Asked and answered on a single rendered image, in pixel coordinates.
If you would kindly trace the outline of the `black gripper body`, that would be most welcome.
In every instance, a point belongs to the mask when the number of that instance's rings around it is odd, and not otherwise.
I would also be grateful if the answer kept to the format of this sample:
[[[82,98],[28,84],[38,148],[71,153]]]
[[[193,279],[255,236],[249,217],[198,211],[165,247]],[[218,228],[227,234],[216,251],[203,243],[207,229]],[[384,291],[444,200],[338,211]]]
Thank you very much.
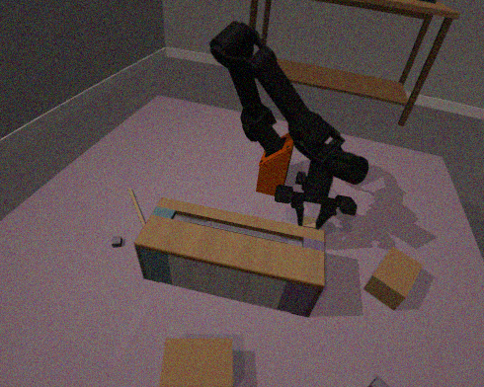
[[[276,187],[275,201],[292,205],[303,206],[304,202],[323,204],[325,210],[336,212],[339,207],[342,214],[356,215],[358,206],[349,196],[336,195],[328,197],[333,176],[309,169],[304,193],[293,191],[293,187],[278,185]],[[307,198],[308,197],[308,198]],[[319,200],[318,200],[319,199]]]

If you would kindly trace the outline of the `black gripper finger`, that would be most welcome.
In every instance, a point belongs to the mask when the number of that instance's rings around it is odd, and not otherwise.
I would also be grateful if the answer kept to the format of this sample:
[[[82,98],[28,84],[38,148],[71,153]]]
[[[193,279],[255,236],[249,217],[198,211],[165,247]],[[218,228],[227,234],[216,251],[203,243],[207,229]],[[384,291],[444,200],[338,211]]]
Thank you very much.
[[[320,227],[332,216],[336,216],[337,212],[325,210],[323,204],[321,205],[320,214],[318,216],[316,222],[316,229],[320,229]]]
[[[292,202],[291,202],[291,207],[296,209],[298,226],[302,226],[304,205],[303,206],[292,205]]]

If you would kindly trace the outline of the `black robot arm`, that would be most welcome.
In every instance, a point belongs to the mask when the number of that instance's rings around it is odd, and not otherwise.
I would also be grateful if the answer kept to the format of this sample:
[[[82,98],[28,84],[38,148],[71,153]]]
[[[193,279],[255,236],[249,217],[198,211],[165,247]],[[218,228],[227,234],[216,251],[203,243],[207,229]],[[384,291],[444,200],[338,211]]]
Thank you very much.
[[[254,44],[259,47],[256,54]],[[210,48],[214,59],[230,73],[243,107],[240,117],[246,137],[259,141],[266,150],[265,157],[281,150],[286,136],[281,138],[273,128],[276,118],[261,103],[255,78],[288,121],[294,146],[311,160],[309,169],[353,185],[365,178],[367,160],[344,151],[341,146],[346,140],[341,133],[307,108],[257,30],[234,21],[211,40]],[[325,143],[330,137],[333,140]]]

